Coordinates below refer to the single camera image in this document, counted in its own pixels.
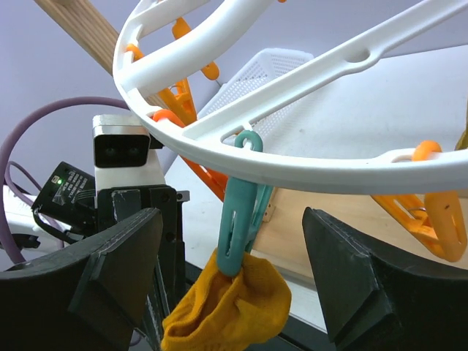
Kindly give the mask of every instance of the teal plastic clip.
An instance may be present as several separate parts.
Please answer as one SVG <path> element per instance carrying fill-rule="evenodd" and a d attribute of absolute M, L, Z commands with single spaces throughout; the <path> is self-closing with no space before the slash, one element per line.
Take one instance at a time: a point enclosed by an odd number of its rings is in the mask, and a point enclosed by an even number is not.
<path fill-rule="evenodd" d="M 262 138 L 244 130 L 235 139 L 235 147 L 243 148 L 244 141 L 252 150 L 263 151 Z M 244 252 L 250 252 L 270 201 L 272 186 L 229 177 L 222 207 L 216 264 L 226 276 L 236 276 L 241 270 Z"/>

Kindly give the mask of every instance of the wooden stick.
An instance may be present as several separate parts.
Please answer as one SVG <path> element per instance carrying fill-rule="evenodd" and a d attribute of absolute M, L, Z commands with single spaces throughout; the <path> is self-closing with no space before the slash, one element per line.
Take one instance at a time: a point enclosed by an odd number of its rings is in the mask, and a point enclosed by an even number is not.
<path fill-rule="evenodd" d="M 35 0 L 57 24 L 112 75 L 118 32 L 88 0 Z M 167 108 L 157 96 L 149 104 Z"/>

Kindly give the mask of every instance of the white plastic rim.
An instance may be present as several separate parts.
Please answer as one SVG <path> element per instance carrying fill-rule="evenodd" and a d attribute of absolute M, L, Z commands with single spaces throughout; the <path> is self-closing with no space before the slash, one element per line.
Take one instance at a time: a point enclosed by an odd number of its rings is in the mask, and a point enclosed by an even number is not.
<path fill-rule="evenodd" d="M 375 65 L 382 55 L 468 7 L 468 0 L 425 0 L 318 56 L 303 66 L 220 108 L 186 128 L 152 121 L 160 107 L 143 97 L 171 86 L 224 53 L 274 0 L 225 0 L 186 36 L 132 63 L 125 47 L 206 0 L 142 0 L 117 41 L 113 76 L 117 89 L 141 123 L 181 156 L 230 176 L 309 192 L 408 194 L 468 187 L 468 151 L 411 159 L 414 149 L 393 150 L 373 159 L 313 159 L 264 154 L 222 141 L 324 85 Z"/>

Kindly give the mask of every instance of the sock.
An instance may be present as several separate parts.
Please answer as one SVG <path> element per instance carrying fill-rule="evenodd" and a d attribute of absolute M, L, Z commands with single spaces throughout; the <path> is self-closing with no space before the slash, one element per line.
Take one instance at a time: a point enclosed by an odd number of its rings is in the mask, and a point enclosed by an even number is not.
<path fill-rule="evenodd" d="M 244 254 L 239 275 L 223 275 L 216 250 L 198 280 L 163 321 L 164 351 L 242 351 L 278 335 L 291 292 L 267 260 Z"/>

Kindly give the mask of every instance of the white table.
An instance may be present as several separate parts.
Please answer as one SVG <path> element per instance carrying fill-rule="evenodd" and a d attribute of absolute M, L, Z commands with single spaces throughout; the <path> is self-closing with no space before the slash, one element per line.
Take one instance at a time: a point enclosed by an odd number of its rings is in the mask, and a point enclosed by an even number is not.
<path fill-rule="evenodd" d="M 311 100 L 311 118 L 301 121 L 306 129 L 302 140 L 289 148 L 296 156 L 370 157 L 414 147 L 423 139 L 452 149 L 465 125 L 468 46 L 387 58 L 325 88 Z M 190 191 L 191 200 L 184 204 L 186 259 L 202 268 L 217 244 L 222 203 L 179 157 L 166 180 Z M 317 292 L 288 284 L 290 313 L 325 331 Z"/>

